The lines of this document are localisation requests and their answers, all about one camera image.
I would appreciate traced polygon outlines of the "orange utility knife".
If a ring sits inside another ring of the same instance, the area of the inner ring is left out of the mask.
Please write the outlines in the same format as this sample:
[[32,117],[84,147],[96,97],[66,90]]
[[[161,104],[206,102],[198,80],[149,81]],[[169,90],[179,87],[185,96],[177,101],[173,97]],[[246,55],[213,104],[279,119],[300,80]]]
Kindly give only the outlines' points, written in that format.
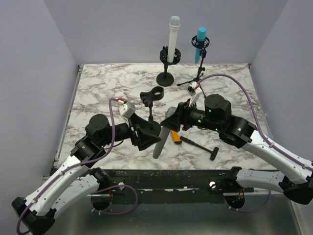
[[172,136],[173,142],[175,144],[181,144],[182,143],[182,140],[180,139],[180,137],[179,137],[177,132],[171,130],[171,136]]

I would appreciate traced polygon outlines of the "white microphone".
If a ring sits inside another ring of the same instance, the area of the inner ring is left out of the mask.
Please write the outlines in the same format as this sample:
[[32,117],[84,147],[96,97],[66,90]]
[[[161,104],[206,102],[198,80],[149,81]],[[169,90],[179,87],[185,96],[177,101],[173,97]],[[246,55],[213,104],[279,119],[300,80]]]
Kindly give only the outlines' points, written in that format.
[[178,30],[180,28],[180,17],[172,16],[169,22],[169,28],[170,28],[170,35],[169,35],[167,62],[172,63],[174,61],[177,35],[178,35]]

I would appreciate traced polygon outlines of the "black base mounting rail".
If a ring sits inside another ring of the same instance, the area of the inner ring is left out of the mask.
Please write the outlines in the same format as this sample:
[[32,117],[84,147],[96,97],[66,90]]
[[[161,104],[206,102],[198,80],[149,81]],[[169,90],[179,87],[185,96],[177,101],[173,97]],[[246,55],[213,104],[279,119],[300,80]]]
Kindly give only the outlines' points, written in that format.
[[236,181],[239,167],[231,170],[95,170],[99,189],[90,201],[96,208],[110,204],[223,203],[224,194],[253,192]]

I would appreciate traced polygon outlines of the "black tripod microphone stand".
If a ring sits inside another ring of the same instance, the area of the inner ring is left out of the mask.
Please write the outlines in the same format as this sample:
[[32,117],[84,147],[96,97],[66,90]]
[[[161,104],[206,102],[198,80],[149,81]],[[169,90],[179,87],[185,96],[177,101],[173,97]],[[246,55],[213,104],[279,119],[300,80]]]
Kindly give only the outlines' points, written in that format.
[[197,35],[194,36],[191,40],[191,44],[193,47],[195,47],[196,49],[199,49],[199,56],[201,58],[201,62],[200,62],[200,66],[198,68],[198,72],[197,72],[197,76],[189,81],[183,82],[183,83],[179,83],[177,84],[177,86],[181,86],[187,83],[192,83],[192,82],[199,82],[200,77],[203,75],[203,72],[205,71],[205,67],[203,67],[203,61],[206,58],[206,48],[209,46],[210,44],[210,40],[205,36],[204,39],[201,39],[200,37],[198,37]]

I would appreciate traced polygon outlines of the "black clip microphone stand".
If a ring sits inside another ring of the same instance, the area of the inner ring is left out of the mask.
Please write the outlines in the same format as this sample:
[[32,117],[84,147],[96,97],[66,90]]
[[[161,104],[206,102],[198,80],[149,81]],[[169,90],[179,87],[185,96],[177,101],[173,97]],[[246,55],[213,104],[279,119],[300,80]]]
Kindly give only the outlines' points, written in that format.
[[140,99],[142,103],[145,105],[145,107],[149,108],[149,116],[148,116],[148,122],[151,124],[150,130],[155,135],[159,135],[161,132],[161,126],[158,122],[154,121],[153,118],[153,102],[159,101],[163,99],[164,97],[164,88],[161,86],[153,87],[149,92],[141,92],[140,93]]

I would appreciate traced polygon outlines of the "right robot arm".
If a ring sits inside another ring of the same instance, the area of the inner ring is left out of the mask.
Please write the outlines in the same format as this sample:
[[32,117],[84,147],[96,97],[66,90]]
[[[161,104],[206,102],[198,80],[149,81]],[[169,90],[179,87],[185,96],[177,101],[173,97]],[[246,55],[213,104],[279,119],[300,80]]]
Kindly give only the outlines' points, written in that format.
[[219,138],[236,148],[248,151],[277,169],[277,172],[249,170],[241,167],[225,179],[225,187],[235,192],[243,188],[262,188],[283,193],[288,199],[307,205],[313,198],[312,162],[290,151],[295,159],[285,157],[270,138],[261,136],[259,128],[248,120],[232,115],[231,103],[219,94],[204,100],[205,110],[197,109],[189,102],[178,104],[175,112],[161,122],[161,126],[178,132],[193,126],[216,131]]

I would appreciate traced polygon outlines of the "black shock-mount round-base stand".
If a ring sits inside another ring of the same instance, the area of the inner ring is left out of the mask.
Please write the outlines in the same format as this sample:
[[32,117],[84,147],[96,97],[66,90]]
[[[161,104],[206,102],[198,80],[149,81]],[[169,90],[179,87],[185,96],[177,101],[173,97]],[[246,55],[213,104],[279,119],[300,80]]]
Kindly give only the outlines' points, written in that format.
[[168,46],[166,46],[166,47],[163,46],[162,50],[160,51],[159,58],[160,58],[160,61],[164,65],[164,72],[161,72],[156,77],[156,82],[160,86],[163,86],[163,87],[169,87],[173,84],[174,77],[168,72],[168,67],[170,65],[176,65],[180,62],[181,52],[177,48],[175,49],[173,62],[167,61],[167,55],[168,55]]

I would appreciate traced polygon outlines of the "grey silver microphone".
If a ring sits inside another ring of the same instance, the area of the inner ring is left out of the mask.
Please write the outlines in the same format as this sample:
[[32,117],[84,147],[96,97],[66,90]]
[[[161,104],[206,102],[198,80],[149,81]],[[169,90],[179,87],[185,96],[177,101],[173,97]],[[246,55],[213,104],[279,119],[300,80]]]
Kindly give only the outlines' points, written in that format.
[[[175,110],[176,110],[176,107],[170,107],[165,113],[165,118],[170,117],[175,112]],[[160,135],[159,135],[160,141],[156,144],[154,151],[153,151],[153,158],[154,159],[157,159],[160,156],[160,154],[163,150],[163,147],[167,141],[169,133],[170,133],[169,128],[162,127]]]

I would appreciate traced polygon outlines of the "black hammer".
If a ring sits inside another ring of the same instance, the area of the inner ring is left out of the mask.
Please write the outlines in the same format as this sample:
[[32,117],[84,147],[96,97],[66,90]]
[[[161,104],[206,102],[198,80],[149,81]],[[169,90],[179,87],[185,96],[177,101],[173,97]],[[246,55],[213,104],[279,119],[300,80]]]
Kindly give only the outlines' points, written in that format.
[[204,150],[204,151],[210,153],[210,154],[211,154],[211,155],[210,155],[210,160],[211,160],[211,161],[214,161],[215,158],[216,158],[216,156],[217,156],[217,154],[218,154],[218,151],[219,151],[219,148],[218,148],[218,147],[214,147],[213,150],[210,150],[210,149],[207,149],[207,148],[205,148],[205,147],[203,147],[203,146],[201,146],[201,145],[195,143],[194,141],[192,141],[192,140],[190,140],[190,139],[188,139],[188,138],[186,138],[186,137],[181,136],[180,139],[181,139],[183,142],[185,142],[185,143],[188,143],[188,144],[190,144],[190,145],[192,145],[192,146],[198,147],[198,148],[200,148],[200,149],[202,149],[202,150]]

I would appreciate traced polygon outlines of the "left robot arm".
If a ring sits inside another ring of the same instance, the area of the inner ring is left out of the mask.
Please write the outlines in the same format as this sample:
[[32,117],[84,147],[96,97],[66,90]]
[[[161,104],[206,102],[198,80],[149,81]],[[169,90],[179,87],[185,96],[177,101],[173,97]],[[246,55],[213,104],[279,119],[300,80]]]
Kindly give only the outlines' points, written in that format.
[[161,126],[155,121],[136,114],[122,124],[109,121],[105,115],[94,115],[85,127],[86,135],[56,172],[27,197],[13,200],[18,224],[23,223],[33,235],[43,235],[70,204],[90,193],[104,193],[107,177],[92,166],[109,154],[115,141],[130,139],[140,151],[160,141]]

